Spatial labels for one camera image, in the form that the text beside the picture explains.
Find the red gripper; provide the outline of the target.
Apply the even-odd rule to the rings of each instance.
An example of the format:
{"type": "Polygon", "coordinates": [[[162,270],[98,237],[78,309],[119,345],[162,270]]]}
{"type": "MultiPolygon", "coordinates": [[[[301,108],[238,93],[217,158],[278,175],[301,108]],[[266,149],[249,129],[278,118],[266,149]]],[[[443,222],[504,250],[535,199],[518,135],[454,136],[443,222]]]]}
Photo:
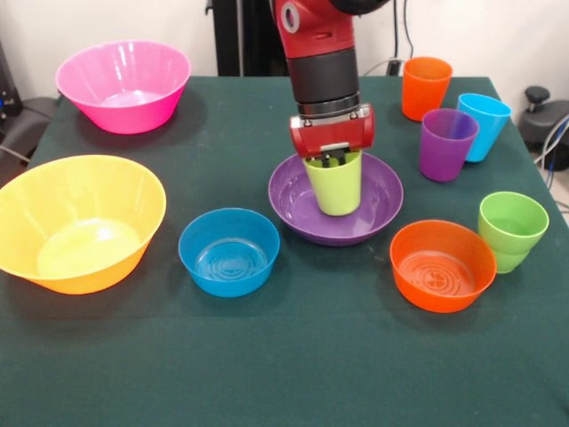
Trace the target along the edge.
{"type": "Polygon", "coordinates": [[[322,167],[329,168],[333,157],[338,165],[346,164],[346,151],[368,149],[375,136],[375,115],[370,104],[335,117],[291,117],[293,146],[300,157],[321,157],[322,167]]]}

